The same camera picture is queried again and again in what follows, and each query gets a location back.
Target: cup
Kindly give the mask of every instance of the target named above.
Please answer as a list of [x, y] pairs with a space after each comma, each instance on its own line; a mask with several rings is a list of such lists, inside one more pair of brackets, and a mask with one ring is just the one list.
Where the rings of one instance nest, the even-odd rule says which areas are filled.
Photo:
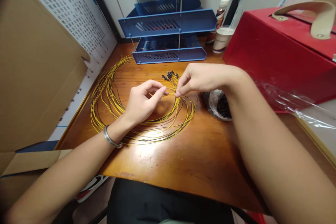
[[212, 48], [214, 53], [222, 53], [228, 46], [236, 28], [233, 26], [222, 26], [216, 31], [216, 38]]

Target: hand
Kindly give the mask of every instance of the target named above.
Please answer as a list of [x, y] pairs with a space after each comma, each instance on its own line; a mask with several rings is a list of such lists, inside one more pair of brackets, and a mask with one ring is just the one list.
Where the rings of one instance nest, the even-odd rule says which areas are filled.
[[190, 63], [180, 77], [175, 97], [191, 91], [210, 92], [223, 89], [244, 72], [238, 67], [224, 64]]
[[154, 111], [162, 96], [167, 94], [166, 90], [166, 86], [155, 80], [148, 80], [137, 87], [132, 87], [123, 118], [133, 127], [142, 123]]

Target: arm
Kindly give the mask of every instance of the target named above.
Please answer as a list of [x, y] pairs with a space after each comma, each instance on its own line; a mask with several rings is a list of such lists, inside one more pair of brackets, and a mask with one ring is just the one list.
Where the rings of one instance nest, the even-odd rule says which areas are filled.
[[[107, 128], [118, 144], [137, 124], [147, 119], [166, 91], [147, 81], [133, 87], [125, 113]], [[96, 175], [113, 151], [103, 132], [91, 137], [45, 171], [5, 216], [6, 223], [51, 223], [61, 209]]]
[[214, 89], [227, 97], [243, 161], [278, 223], [334, 223], [334, 185], [247, 73], [228, 65], [190, 64], [176, 96]]

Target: silver bracelet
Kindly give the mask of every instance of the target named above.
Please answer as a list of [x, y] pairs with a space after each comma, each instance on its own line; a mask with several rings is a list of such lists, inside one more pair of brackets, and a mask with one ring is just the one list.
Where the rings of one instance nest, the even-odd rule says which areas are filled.
[[122, 147], [123, 143], [116, 144], [116, 143], [114, 143], [114, 142], [111, 140], [111, 138], [108, 136], [108, 133], [107, 133], [107, 127], [108, 127], [108, 126], [109, 126], [109, 125], [106, 125], [105, 128], [104, 128], [104, 130], [103, 130], [103, 132], [104, 132], [104, 137], [105, 137], [106, 141], [107, 141], [109, 144], [111, 144], [113, 147], [116, 147], [116, 148], [120, 149], [120, 148]]

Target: forearm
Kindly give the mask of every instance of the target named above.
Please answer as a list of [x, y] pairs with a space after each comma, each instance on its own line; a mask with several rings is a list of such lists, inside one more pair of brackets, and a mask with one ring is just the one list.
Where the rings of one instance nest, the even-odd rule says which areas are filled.
[[336, 219], [336, 191], [244, 72], [224, 87], [244, 163], [280, 223]]
[[[110, 138], [119, 143], [133, 125], [123, 117], [110, 125]], [[113, 147], [103, 132], [93, 136], [43, 173], [13, 205], [9, 223], [48, 223], [95, 176]]]

